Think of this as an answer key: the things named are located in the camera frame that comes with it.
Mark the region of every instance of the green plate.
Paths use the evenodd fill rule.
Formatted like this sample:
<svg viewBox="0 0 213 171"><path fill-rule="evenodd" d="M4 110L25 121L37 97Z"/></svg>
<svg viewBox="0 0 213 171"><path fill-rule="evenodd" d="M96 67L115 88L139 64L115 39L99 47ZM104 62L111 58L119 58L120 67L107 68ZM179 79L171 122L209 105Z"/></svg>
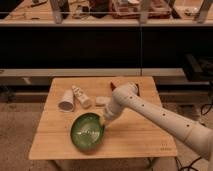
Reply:
<svg viewBox="0 0 213 171"><path fill-rule="evenodd" d="M73 144L81 151L94 149L101 141L104 126L100 124L99 115L85 113L72 125L70 136Z"/></svg>

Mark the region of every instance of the object on shelf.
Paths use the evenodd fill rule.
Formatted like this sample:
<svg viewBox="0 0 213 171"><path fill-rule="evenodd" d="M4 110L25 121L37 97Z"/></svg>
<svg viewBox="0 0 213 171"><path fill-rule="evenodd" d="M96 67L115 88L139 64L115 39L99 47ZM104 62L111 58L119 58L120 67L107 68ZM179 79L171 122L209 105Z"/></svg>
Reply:
<svg viewBox="0 0 213 171"><path fill-rule="evenodd" d="M111 0L110 12L114 18L139 18L140 1ZM171 8L164 0L151 0L149 18L170 18Z"/></svg>
<svg viewBox="0 0 213 171"><path fill-rule="evenodd" d="M184 14L187 15L187 16L195 16L195 15L197 15L198 12L199 12L198 7L187 7L184 10Z"/></svg>
<svg viewBox="0 0 213 171"><path fill-rule="evenodd" d="M72 90L66 90L58 107L63 112L74 111L74 95Z"/></svg>
<svg viewBox="0 0 213 171"><path fill-rule="evenodd" d="M78 5L72 18L82 19L89 16L89 7Z"/></svg>
<svg viewBox="0 0 213 171"><path fill-rule="evenodd" d="M60 10L62 13L62 17L63 17L63 19L66 19L70 12L68 0L60 0L58 3L59 3L59 7L60 7Z"/></svg>
<svg viewBox="0 0 213 171"><path fill-rule="evenodd" d="M90 15L102 18L109 12L109 0L89 0Z"/></svg>
<svg viewBox="0 0 213 171"><path fill-rule="evenodd" d="M75 97L78 99L84 109L89 108L92 105L91 99L84 93L84 91L80 87L73 85L72 90Z"/></svg>
<svg viewBox="0 0 213 171"><path fill-rule="evenodd" d="M96 18L102 18L105 15L108 15L108 12L109 12L108 3L90 8L90 15Z"/></svg>

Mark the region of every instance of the floor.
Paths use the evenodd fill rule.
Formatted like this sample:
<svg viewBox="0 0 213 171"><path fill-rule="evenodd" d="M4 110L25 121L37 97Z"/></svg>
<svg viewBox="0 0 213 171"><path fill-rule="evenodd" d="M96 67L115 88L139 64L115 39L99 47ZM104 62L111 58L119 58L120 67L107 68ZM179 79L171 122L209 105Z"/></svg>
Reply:
<svg viewBox="0 0 213 171"><path fill-rule="evenodd" d="M213 112L200 118L200 107L210 101L206 91L160 91L163 106L195 120L199 119L213 129ZM54 171L46 161L30 161L28 154L43 110L46 93L17 93L9 103L5 94L0 96L0 170L1 171ZM183 166L189 165L198 156L185 145L175 140L178 158ZM78 171L141 171L147 159L118 160L74 160L57 161L65 170ZM198 161L194 167L199 171L207 170L208 162ZM173 157L161 158L154 171L176 171Z"/></svg>

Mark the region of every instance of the table leg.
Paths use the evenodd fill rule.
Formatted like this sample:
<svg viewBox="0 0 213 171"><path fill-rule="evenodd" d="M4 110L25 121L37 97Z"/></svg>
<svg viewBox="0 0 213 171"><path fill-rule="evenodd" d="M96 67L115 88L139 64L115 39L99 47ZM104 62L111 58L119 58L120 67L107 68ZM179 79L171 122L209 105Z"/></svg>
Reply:
<svg viewBox="0 0 213 171"><path fill-rule="evenodd" d="M56 171L64 171L55 160L48 160L48 162L55 168Z"/></svg>
<svg viewBox="0 0 213 171"><path fill-rule="evenodd" d="M148 160L149 160L149 165L147 166L146 170L151 170L151 169L153 169L154 165L159 160L159 157L153 157L152 159L148 158Z"/></svg>

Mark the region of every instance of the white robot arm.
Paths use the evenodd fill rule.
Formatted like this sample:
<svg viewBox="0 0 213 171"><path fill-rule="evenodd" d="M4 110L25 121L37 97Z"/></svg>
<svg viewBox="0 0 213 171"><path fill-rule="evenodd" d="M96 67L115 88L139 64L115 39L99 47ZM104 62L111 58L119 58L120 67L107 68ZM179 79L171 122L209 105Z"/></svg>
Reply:
<svg viewBox="0 0 213 171"><path fill-rule="evenodd" d="M110 122L118 118L128 107L182 141L198 155L210 161L213 171L213 131L191 119L149 103L137 96L137 86L127 83L117 87L110 102L104 108L104 119Z"/></svg>

